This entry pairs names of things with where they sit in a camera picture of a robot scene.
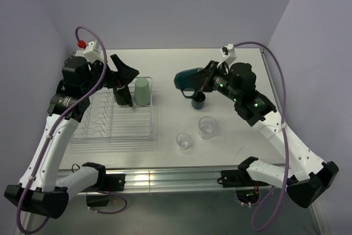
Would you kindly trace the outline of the light green plastic cup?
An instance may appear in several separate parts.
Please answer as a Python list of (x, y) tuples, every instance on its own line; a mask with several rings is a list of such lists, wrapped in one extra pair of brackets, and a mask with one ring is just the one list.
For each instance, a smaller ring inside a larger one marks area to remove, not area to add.
[(135, 80), (134, 100), (139, 106), (147, 106), (151, 102), (150, 84), (144, 77)]

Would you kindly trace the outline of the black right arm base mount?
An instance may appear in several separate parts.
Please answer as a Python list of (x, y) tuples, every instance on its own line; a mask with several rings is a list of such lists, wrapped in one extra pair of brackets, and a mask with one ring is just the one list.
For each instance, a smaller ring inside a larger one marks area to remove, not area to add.
[(268, 183), (254, 181), (241, 170), (222, 170), (217, 183), (223, 188), (266, 187)]

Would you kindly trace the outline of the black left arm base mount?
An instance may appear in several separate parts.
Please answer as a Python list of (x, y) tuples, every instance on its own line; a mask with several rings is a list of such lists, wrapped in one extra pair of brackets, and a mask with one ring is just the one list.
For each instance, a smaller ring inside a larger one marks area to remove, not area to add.
[(112, 195), (99, 193), (103, 192), (121, 192), (124, 190), (125, 185), (125, 174), (115, 173), (115, 174), (106, 174), (105, 179), (103, 180), (100, 186), (93, 185), (85, 189), (86, 192), (97, 192), (98, 195), (87, 195), (86, 196), (86, 205), (88, 207), (106, 207), (110, 201)]

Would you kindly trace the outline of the dark green mug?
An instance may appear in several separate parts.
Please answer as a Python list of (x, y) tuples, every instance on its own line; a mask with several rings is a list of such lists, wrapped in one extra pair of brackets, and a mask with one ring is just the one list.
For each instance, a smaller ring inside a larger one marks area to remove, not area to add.
[(193, 99), (201, 89), (198, 72), (203, 68), (193, 68), (181, 71), (174, 77), (175, 88), (180, 90), (186, 99)]

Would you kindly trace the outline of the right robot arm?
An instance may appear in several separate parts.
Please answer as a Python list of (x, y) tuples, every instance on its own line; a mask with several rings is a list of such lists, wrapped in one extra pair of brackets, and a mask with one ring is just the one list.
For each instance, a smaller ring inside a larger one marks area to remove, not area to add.
[(309, 207), (335, 179), (339, 168), (326, 162), (309, 149), (287, 126), (275, 105), (256, 90), (256, 75), (248, 63), (218, 66), (210, 61), (205, 68), (194, 68), (176, 74), (175, 87), (185, 98), (199, 92), (217, 91), (234, 103), (235, 112), (260, 132), (285, 159), (286, 170), (249, 157), (238, 166), (233, 177), (223, 175), (224, 187), (266, 183), (283, 188), (293, 202)]

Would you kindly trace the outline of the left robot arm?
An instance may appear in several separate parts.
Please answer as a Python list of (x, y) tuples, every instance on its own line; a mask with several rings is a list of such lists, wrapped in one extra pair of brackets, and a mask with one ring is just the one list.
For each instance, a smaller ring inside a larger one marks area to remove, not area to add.
[(62, 68), (63, 79), (51, 98), (45, 131), (30, 166), (16, 185), (8, 185), (4, 196), (20, 211), (57, 219), (74, 196), (85, 189), (108, 189), (104, 165), (86, 162), (75, 173), (57, 180), (57, 173), (69, 140), (82, 121), (92, 95), (102, 88), (113, 89), (121, 102), (132, 106), (128, 85), (139, 71), (111, 55), (116, 70), (99, 59), (93, 63), (82, 56), (67, 59)]

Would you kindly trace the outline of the black mug cream interior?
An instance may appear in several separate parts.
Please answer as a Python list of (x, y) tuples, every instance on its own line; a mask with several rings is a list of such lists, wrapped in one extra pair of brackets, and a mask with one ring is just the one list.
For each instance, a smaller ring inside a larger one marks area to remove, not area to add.
[(128, 86), (113, 88), (114, 100), (119, 106), (133, 107), (131, 93)]

